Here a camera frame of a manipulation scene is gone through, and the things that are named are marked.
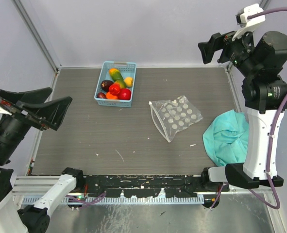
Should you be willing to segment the small dark purple fake fruit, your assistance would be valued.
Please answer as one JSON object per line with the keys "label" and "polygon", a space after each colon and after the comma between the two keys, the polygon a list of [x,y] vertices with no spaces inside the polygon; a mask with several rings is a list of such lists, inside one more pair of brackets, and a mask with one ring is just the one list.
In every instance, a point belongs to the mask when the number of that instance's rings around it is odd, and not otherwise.
{"label": "small dark purple fake fruit", "polygon": [[99,93],[96,95],[96,98],[99,98],[99,99],[107,99],[106,94],[103,93],[103,92],[99,92]]}

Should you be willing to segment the orange fake fruit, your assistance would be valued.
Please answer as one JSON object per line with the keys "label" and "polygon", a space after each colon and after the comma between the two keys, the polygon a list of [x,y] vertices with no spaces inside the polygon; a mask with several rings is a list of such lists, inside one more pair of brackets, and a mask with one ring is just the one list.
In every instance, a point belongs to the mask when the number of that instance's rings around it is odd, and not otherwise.
{"label": "orange fake fruit", "polygon": [[106,93],[106,98],[109,100],[118,100],[118,96],[113,95],[110,92]]}

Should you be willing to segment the small red fake fruit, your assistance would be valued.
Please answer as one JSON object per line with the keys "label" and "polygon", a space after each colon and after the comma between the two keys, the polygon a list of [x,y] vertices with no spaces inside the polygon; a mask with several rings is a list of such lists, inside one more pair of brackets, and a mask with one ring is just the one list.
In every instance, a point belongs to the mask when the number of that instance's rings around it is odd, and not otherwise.
{"label": "small red fake fruit", "polygon": [[109,88],[109,92],[116,96],[120,93],[120,91],[121,91],[121,88],[118,84],[113,84]]}

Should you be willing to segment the green orange fake mango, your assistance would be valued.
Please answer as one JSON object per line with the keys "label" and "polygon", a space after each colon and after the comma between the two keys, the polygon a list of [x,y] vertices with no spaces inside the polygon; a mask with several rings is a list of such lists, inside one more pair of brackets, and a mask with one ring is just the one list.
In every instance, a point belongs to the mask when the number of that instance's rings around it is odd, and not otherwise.
{"label": "green orange fake mango", "polygon": [[117,68],[111,68],[109,69],[109,75],[111,76],[113,81],[117,81],[117,80],[124,80],[121,72],[117,69]]}

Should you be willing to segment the yellow green fake mango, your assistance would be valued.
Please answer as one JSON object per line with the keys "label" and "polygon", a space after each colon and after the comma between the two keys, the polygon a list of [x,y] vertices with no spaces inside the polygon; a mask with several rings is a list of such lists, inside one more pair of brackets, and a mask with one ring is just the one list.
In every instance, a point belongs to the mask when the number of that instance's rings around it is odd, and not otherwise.
{"label": "yellow green fake mango", "polygon": [[121,89],[127,88],[127,85],[126,85],[126,83],[123,80],[116,80],[115,84],[118,84]]}

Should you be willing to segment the red fake apple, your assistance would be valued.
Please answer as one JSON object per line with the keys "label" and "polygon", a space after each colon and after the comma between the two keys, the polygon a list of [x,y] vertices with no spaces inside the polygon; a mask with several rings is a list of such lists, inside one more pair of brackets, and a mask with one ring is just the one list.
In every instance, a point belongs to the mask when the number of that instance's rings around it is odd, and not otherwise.
{"label": "red fake apple", "polygon": [[119,100],[130,100],[131,99],[131,91],[127,88],[121,89],[119,94],[118,94],[118,99]]}

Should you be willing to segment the clear zip top bag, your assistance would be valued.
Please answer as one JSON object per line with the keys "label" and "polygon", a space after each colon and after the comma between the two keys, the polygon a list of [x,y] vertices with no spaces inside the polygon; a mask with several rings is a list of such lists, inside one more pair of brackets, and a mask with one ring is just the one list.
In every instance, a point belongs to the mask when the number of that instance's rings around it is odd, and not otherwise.
{"label": "clear zip top bag", "polygon": [[149,106],[155,127],[169,143],[178,132],[203,119],[201,111],[184,95],[174,100],[149,101]]}

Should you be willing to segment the yellow fake peach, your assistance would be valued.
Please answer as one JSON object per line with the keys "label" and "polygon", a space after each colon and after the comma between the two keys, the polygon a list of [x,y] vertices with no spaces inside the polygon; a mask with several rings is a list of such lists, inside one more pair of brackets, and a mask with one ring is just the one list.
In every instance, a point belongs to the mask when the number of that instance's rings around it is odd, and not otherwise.
{"label": "yellow fake peach", "polygon": [[133,83],[134,83],[133,77],[128,76],[128,77],[124,78],[123,81],[125,82],[125,84],[128,88],[133,87]]}

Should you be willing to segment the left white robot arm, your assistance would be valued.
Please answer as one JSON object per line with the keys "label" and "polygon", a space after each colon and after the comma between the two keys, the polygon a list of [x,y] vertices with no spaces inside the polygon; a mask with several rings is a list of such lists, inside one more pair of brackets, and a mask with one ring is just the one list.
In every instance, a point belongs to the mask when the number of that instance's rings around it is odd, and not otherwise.
{"label": "left white robot arm", "polygon": [[57,182],[35,203],[21,208],[23,195],[13,190],[10,157],[31,128],[58,130],[71,97],[49,100],[50,87],[10,92],[0,89],[0,233],[44,233],[51,215],[71,192],[85,187],[83,172],[67,167]]}

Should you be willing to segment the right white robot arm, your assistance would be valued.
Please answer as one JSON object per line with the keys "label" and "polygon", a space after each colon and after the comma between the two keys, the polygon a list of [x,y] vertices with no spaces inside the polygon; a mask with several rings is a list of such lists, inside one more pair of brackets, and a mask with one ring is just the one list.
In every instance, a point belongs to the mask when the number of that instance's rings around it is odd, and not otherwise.
{"label": "right white robot arm", "polygon": [[244,76],[242,94],[249,121],[247,157],[243,163],[204,168],[201,186],[206,191],[220,183],[244,189],[281,187],[284,180],[277,173],[275,157],[279,126],[287,108],[287,84],[279,75],[287,61],[287,35],[269,31],[257,44],[251,32],[240,38],[234,35],[216,33],[198,47],[205,64],[221,51],[218,62],[232,62]]}

